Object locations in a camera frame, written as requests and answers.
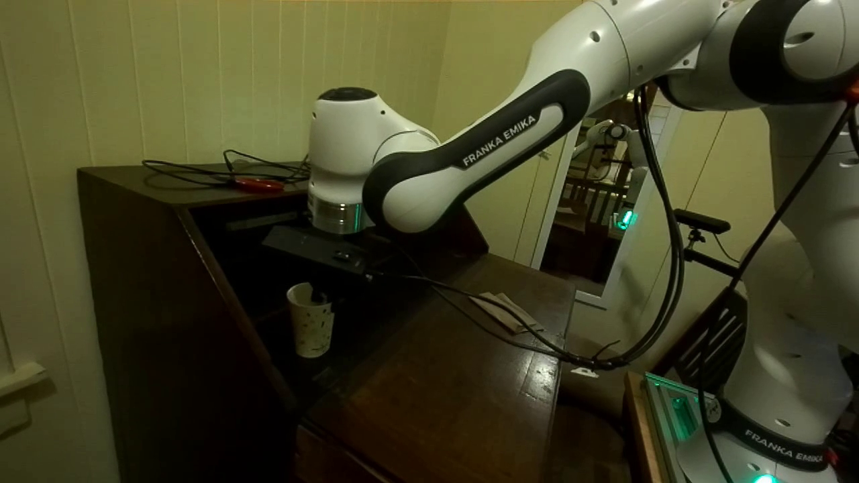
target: wooden surface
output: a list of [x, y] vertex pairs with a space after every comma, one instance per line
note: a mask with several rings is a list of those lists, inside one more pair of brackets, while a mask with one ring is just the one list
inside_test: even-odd
[[[572, 283], [491, 254], [447, 282], [507, 293], [548, 338], [562, 341]], [[451, 301], [481, 316], [470, 301]], [[424, 290], [365, 357], [326, 380], [303, 423], [392, 479], [542, 479], [556, 369], [556, 357], [489, 338]]]
[[642, 373], [627, 373], [624, 377], [624, 410], [634, 434], [630, 439], [635, 450], [638, 479], [673, 483]]

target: wire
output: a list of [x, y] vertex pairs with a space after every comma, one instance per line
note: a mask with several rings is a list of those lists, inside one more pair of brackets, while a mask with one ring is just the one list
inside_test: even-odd
[[223, 168], [207, 168], [207, 165], [191, 165], [191, 164], [175, 164], [175, 161], [160, 161], [160, 159], [144, 159], [144, 168], [172, 177], [196, 187], [242, 187], [242, 179], [246, 177], [262, 177], [270, 181], [287, 181], [297, 184], [307, 179], [307, 165], [303, 161], [266, 161], [242, 149], [223, 149]]
[[609, 341], [609, 342], [600, 342], [593, 353], [589, 353], [589, 359], [597, 359], [607, 349], [611, 349], [611, 345], [618, 345], [620, 341], [615, 338], [615, 341]]
[[707, 427], [707, 419], [706, 419], [706, 403], [702, 403], [706, 395], [702, 395], [701, 380], [694, 380], [694, 391], [697, 391], [697, 410], [701, 410], [701, 427], [702, 427], [706, 444], [707, 444], [707, 450], [714, 453], [716, 466], [720, 466], [724, 483], [733, 483], [733, 479], [730, 479], [730, 473], [726, 473], [726, 465], [724, 465], [724, 459], [722, 459], [722, 450], [720, 450], [720, 444], [716, 444], [714, 430]]
[[219, 172], [219, 168], [172, 164], [172, 161], [160, 161], [160, 159], [144, 159], [142, 165], [160, 173], [160, 177], [181, 179], [181, 181], [191, 181], [199, 187], [227, 187], [230, 184], [230, 173]]
[[259, 156], [252, 156], [252, 152], [244, 152], [244, 149], [232, 149], [232, 147], [224, 147], [223, 152], [223, 165], [227, 168], [227, 173], [238, 173], [238, 172], [252, 172], [246, 165], [236, 168], [238, 161], [250, 161], [250, 164], [259, 164], [259, 165], [269, 165], [266, 177], [270, 179], [285, 179], [285, 181], [303, 181], [307, 179], [307, 164], [305, 159], [303, 161], [269, 161], [269, 159], [259, 159]]
[[647, 124], [647, 113], [643, 113], [643, 85], [635, 88], [634, 110], [635, 110], [638, 136], [642, 136], [642, 144], [643, 144], [643, 161], [647, 161], [648, 173], [652, 173], [652, 184], [656, 187], [663, 218], [665, 218], [665, 227], [667, 227], [667, 243], [671, 243], [667, 247], [667, 261], [671, 261], [671, 265], [667, 265], [667, 283], [665, 283], [659, 309], [656, 309], [652, 324], [647, 326], [647, 333], [630, 349], [624, 349], [622, 353], [618, 353], [611, 359], [597, 359], [600, 368], [622, 368], [622, 364], [638, 359], [665, 333], [665, 326], [667, 326], [667, 321], [671, 321], [671, 316], [675, 310], [675, 302], [679, 302], [679, 296], [682, 296], [682, 283], [685, 283], [682, 234], [679, 234], [679, 223], [675, 223], [675, 214], [673, 214], [673, 207], [671, 207], [667, 184], [665, 184], [663, 168], [656, 164], [654, 144], [652, 144], [652, 133], [648, 133], [648, 124]]
[[856, 156], [859, 156], [859, 126], [856, 126], [859, 120], [856, 120], [856, 105], [852, 105], [852, 113], [851, 113], [851, 118], [848, 118], [848, 131], [851, 131], [851, 141], [852, 141], [852, 149], [856, 149]]
[[407, 273], [376, 273], [376, 277], [389, 277], [389, 279], [403, 279], [403, 282], [422, 282], [422, 283], [430, 283], [443, 301], [447, 301], [451, 306], [456, 306], [451, 298], [446, 298], [443, 293], [452, 293], [452, 296], [462, 296], [462, 298], [474, 298], [474, 301], [482, 301], [482, 302], [491, 302], [495, 309], [501, 309], [503, 313], [516, 316], [517, 324], [530, 333], [542, 345], [548, 349], [534, 349], [534, 345], [524, 345], [517, 342], [521, 349], [529, 349], [529, 351], [538, 351], [538, 353], [549, 353], [549, 357], [557, 357], [557, 359], [579, 359], [579, 357], [572, 357], [567, 349], [556, 345], [552, 341], [548, 341], [537, 326], [530, 326], [526, 318], [521, 318], [521, 313], [516, 313], [510, 306], [494, 301], [494, 298], [482, 298], [477, 293], [467, 293], [467, 290], [458, 290], [452, 283], [446, 283], [446, 282], [436, 282], [436, 279], [430, 279], [430, 277], [407, 277]]
[[736, 283], [741, 282], [741, 277], [745, 273], [745, 269], [750, 265], [754, 254], [760, 253], [760, 247], [771, 239], [773, 227], [779, 226], [779, 220], [787, 214], [787, 210], [793, 204], [793, 199], [803, 192], [803, 187], [808, 184], [808, 179], [813, 177], [813, 172], [823, 164], [827, 152], [832, 149], [836, 133], [843, 131], [846, 124], [851, 124], [852, 118], [852, 105], [846, 105], [846, 110], [840, 113], [840, 118], [835, 120], [832, 131], [827, 133], [827, 140], [820, 141], [820, 147], [813, 152], [809, 164], [805, 165], [803, 177], [793, 181], [793, 187], [783, 195], [783, 200], [779, 204], [779, 210], [773, 211], [773, 218], [768, 220], [768, 226], [760, 231], [760, 235], [754, 239], [754, 243], [748, 247], [748, 253], [742, 254], [741, 265], [736, 269], [736, 273], [730, 277], [726, 290], [736, 290]]
[[722, 253], [726, 261], [741, 263], [738, 257], [733, 257], [733, 254], [724, 249], [724, 243], [722, 243], [720, 235], [714, 235], [714, 239], [716, 239], [716, 243], [720, 243], [720, 253]]
[[529, 345], [529, 342], [521, 342], [521, 341], [510, 341], [494, 330], [489, 330], [477, 316], [473, 316], [470, 310], [465, 310], [458, 302], [452, 302], [447, 296], [443, 296], [439, 290], [431, 290], [439, 301], [446, 301], [452, 310], [458, 310], [467, 321], [473, 321], [481, 333], [507, 342], [507, 345], [516, 345], [516, 349], [524, 349], [524, 351], [537, 351], [537, 353], [548, 353], [548, 357], [556, 357], [556, 351], [548, 351], [548, 349], [538, 349], [538, 345]]

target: wooden desk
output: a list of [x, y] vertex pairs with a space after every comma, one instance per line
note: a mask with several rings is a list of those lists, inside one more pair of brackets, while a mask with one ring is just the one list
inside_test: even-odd
[[624, 377], [624, 419], [635, 450], [635, 475], [647, 483], [673, 483], [642, 373]]
[[[503, 290], [562, 341], [569, 283], [491, 254], [447, 282]], [[467, 301], [456, 306], [481, 316]], [[542, 479], [556, 391], [556, 357], [489, 338], [430, 293], [305, 410], [297, 475], [342, 479], [365, 466], [367, 479]]]
[[[160, 181], [140, 165], [78, 172], [124, 483], [538, 479], [552, 357], [491, 341], [427, 286], [262, 249], [303, 192]], [[470, 218], [412, 249], [451, 283], [503, 290], [560, 341], [573, 286], [482, 254]], [[303, 279], [342, 298], [314, 364], [295, 359], [282, 301]]]

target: cup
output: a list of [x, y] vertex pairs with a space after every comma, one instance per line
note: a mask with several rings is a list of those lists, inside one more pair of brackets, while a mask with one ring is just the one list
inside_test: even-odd
[[314, 301], [314, 283], [301, 282], [287, 290], [295, 353], [317, 359], [329, 349], [332, 309], [326, 301]]

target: object on desk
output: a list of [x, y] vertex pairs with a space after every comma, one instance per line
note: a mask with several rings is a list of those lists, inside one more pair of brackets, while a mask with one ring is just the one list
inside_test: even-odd
[[287, 290], [295, 353], [303, 359], [324, 357], [332, 333], [332, 309], [326, 301], [314, 301], [314, 283], [301, 282]]
[[340, 235], [321, 234], [317, 227], [274, 226], [262, 239], [262, 247], [326, 265], [332, 271], [345, 271], [357, 277], [367, 271], [367, 261], [357, 243]]
[[481, 293], [473, 298], [491, 318], [495, 318], [503, 330], [517, 333], [521, 324], [542, 330], [542, 324], [521, 309], [507, 293]]

